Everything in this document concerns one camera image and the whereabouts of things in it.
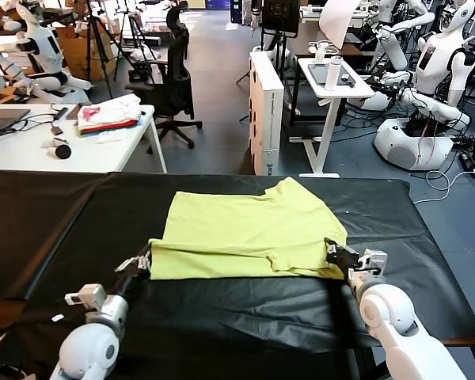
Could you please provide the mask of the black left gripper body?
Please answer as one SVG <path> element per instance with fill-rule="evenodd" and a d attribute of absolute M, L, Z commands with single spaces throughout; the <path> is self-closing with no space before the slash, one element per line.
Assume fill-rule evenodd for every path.
<path fill-rule="evenodd" d="M 124 272 L 119 276 L 118 295 L 127 301 L 134 303 L 140 296 L 143 284 L 150 279 L 150 271 L 139 269 L 137 272 Z"/>

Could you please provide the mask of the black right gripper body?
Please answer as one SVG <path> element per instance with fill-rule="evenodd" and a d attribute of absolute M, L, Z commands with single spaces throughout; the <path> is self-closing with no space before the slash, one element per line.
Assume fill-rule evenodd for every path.
<path fill-rule="evenodd" d="M 344 277 L 348 277 L 350 269 L 358 269 L 361 267 L 361 262 L 358 260 L 341 260 L 337 253 L 326 255 L 327 262 L 335 264 L 343 273 Z"/>

